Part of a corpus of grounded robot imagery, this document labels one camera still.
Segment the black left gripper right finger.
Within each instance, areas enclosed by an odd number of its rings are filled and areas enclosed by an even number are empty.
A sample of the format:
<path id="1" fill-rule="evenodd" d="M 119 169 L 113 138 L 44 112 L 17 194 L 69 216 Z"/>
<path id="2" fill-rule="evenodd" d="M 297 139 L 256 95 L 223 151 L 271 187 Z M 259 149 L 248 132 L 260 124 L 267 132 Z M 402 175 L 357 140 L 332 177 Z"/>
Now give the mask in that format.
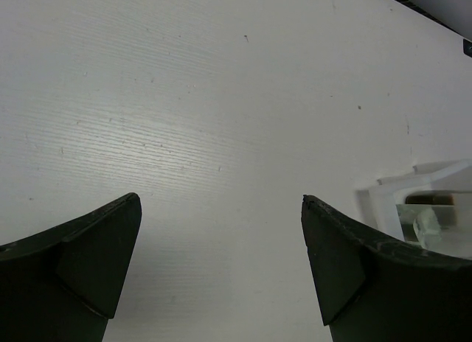
<path id="1" fill-rule="evenodd" d="M 469 341 L 471 261 L 395 239 L 305 195 L 302 230 L 334 341 Z"/>

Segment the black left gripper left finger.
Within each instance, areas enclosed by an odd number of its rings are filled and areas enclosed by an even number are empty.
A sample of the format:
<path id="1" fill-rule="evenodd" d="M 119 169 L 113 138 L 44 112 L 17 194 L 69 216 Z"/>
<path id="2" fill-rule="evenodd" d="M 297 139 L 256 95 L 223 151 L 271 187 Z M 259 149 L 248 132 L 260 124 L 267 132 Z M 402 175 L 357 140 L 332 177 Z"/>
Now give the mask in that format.
<path id="1" fill-rule="evenodd" d="M 2 341 L 102 341 L 142 219 L 128 193 L 1 246 Z"/>

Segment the clear round glass oil bottle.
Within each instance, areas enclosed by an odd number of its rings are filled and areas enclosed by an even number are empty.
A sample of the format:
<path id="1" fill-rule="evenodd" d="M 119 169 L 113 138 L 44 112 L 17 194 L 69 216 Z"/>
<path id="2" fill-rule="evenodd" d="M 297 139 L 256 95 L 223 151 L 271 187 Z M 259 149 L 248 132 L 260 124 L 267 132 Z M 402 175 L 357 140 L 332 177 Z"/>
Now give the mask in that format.
<path id="1" fill-rule="evenodd" d="M 397 205 L 404 240 L 451 257 L 471 259 L 471 208 Z"/>

